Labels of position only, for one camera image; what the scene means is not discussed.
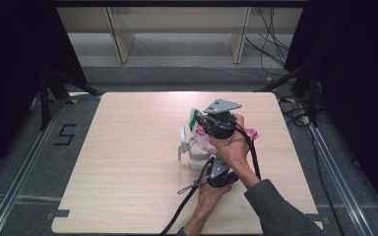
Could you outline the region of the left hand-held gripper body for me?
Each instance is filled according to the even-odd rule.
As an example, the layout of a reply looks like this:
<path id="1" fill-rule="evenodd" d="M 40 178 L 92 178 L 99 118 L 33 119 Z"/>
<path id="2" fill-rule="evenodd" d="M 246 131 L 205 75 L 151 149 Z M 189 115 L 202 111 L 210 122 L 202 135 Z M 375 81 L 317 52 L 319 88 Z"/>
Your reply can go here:
<path id="1" fill-rule="evenodd" d="M 238 180 L 236 174 L 229 171 L 229 166 L 221 158 L 213 157 L 211 164 L 207 172 L 207 182 L 210 186 L 221 188 Z"/>

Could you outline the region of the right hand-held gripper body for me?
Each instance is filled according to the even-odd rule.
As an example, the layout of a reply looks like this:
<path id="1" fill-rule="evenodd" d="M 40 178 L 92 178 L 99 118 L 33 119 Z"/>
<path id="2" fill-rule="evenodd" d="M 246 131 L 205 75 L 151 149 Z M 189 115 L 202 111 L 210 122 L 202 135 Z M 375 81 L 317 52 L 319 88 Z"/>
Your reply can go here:
<path id="1" fill-rule="evenodd" d="M 203 115 L 206 116 L 207 123 L 203 130 L 219 140 L 230 138 L 236 126 L 235 118 L 230 111 L 241 107 L 242 105 L 237 102 L 216 99 L 204 109 Z"/>

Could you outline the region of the pink and white plastic bag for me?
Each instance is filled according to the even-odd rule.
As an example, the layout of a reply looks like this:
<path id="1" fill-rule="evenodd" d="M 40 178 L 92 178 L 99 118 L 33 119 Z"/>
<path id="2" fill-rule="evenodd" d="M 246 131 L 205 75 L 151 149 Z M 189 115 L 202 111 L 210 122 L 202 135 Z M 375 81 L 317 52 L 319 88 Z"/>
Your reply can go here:
<path id="1" fill-rule="evenodd" d="M 216 153 L 217 149 L 209 142 L 209 137 L 211 136 L 206 134 L 203 130 L 203 127 L 197 122 L 197 117 L 203 114 L 204 113 L 198 109 L 192 109 L 188 121 L 188 127 L 190 132 L 192 133 L 192 137 L 196 139 L 196 141 L 204 151 L 208 153 Z M 256 129 L 241 128 L 237 121 L 235 131 L 240 131 L 242 134 L 245 134 L 252 142 L 255 142 L 259 138 L 259 134 Z"/>

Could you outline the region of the clear jar with white lid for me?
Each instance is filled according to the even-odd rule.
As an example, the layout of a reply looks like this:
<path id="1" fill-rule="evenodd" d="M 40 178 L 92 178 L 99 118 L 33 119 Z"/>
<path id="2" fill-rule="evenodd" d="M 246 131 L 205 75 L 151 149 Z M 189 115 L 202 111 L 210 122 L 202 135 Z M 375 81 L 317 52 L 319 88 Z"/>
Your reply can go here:
<path id="1" fill-rule="evenodd" d="M 182 159 L 183 153 L 189 155 L 189 165 L 193 169 L 202 169 L 212 155 L 203 150 L 195 138 L 186 139 L 185 127 L 179 128 L 180 146 L 178 148 L 178 160 Z"/>

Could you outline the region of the person's left hand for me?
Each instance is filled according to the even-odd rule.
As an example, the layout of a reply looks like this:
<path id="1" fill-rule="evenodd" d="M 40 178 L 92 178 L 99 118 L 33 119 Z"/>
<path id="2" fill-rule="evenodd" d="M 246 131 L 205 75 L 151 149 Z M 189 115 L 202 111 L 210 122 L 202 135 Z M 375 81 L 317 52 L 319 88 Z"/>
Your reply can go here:
<path id="1" fill-rule="evenodd" d="M 209 184 L 203 184 L 199 189 L 199 198 L 196 207 L 196 212 L 201 216 L 210 215 L 220 199 L 231 190 L 231 185 L 214 188 Z"/>

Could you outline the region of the person's right hand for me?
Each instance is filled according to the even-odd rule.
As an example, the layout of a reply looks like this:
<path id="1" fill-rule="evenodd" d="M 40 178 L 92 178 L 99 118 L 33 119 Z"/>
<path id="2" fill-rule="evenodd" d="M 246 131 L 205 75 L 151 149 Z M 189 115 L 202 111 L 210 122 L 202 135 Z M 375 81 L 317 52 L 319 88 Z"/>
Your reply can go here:
<path id="1" fill-rule="evenodd" d="M 218 150 L 220 157 L 233 169 L 242 182 L 259 181 L 248 164 L 249 147 L 245 137 L 239 131 L 234 131 L 233 135 L 226 140 L 209 137 L 209 142 Z"/>

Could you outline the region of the black metal stand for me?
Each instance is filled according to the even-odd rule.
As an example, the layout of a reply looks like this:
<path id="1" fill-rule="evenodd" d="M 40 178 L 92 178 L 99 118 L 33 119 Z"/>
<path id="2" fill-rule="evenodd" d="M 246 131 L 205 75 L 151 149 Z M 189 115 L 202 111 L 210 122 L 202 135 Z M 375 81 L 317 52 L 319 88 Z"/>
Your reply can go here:
<path id="1" fill-rule="evenodd" d="M 285 84 L 291 79 L 296 79 L 292 86 L 291 92 L 296 97 L 302 97 L 308 92 L 308 109 L 307 114 L 311 124 L 315 127 L 317 124 L 316 112 L 316 79 L 315 79 L 315 66 L 312 62 L 303 62 L 299 67 L 289 72 L 287 75 L 282 76 L 275 82 L 258 89 L 258 92 L 269 92 L 279 86 Z"/>
<path id="2" fill-rule="evenodd" d="M 43 131 L 50 122 L 49 98 L 52 93 L 56 100 L 66 99 L 69 94 L 65 88 L 65 84 L 73 85 L 91 95 L 102 95 L 102 92 L 91 88 L 84 82 L 75 80 L 68 75 L 57 70 L 46 70 L 38 79 L 39 97 L 41 101 L 41 128 Z"/>

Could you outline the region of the light wooden shelf unit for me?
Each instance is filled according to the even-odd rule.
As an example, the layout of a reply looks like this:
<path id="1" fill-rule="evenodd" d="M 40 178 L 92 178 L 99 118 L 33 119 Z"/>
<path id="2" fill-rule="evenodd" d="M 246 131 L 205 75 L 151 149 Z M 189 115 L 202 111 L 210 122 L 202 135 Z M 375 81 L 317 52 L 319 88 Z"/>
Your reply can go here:
<path id="1" fill-rule="evenodd" d="M 233 62 L 241 62 L 245 35 L 293 34 L 302 10 L 277 7 L 59 7 L 67 32 L 108 33 L 117 62 L 127 62 L 137 33 L 226 33 Z"/>

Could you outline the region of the black curtain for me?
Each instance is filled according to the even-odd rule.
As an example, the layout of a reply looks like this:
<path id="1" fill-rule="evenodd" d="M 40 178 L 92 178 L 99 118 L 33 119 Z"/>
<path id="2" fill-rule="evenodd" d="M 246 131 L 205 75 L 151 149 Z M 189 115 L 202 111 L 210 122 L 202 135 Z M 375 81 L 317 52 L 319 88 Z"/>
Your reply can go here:
<path id="1" fill-rule="evenodd" d="M 0 0 L 0 158 L 49 70 L 87 81 L 52 0 Z"/>
<path id="2" fill-rule="evenodd" d="M 378 194 L 378 0 L 307 0 L 285 68 L 312 61 L 335 123 Z"/>

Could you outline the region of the aluminium floor rail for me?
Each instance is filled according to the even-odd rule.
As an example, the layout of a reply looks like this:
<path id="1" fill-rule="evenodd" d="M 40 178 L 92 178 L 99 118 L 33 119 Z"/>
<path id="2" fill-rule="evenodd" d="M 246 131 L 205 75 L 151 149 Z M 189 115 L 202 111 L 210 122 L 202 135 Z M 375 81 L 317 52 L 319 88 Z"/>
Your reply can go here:
<path id="1" fill-rule="evenodd" d="M 48 123 L 38 133 L 38 136 L 30 149 L 30 152 L 28 153 L 17 175 L 11 183 L 9 190 L 2 197 L 2 200 L 0 201 L 0 232 L 13 209 L 20 192 L 23 190 L 64 104 L 65 100 L 55 101 L 53 109 L 50 113 Z"/>
<path id="2" fill-rule="evenodd" d="M 344 178 L 338 164 L 335 162 L 325 140 L 318 128 L 310 125 L 310 131 L 316 141 L 316 146 L 321 152 L 323 162 L 327 172 L 333 181 L 334 186 L 343 202 L 343 205 L 350 217 L 354 228 L 359 236 L 374 236 L 372 228 L 369 226 L 367 217 L 351 192 L 346 179 Z"/>

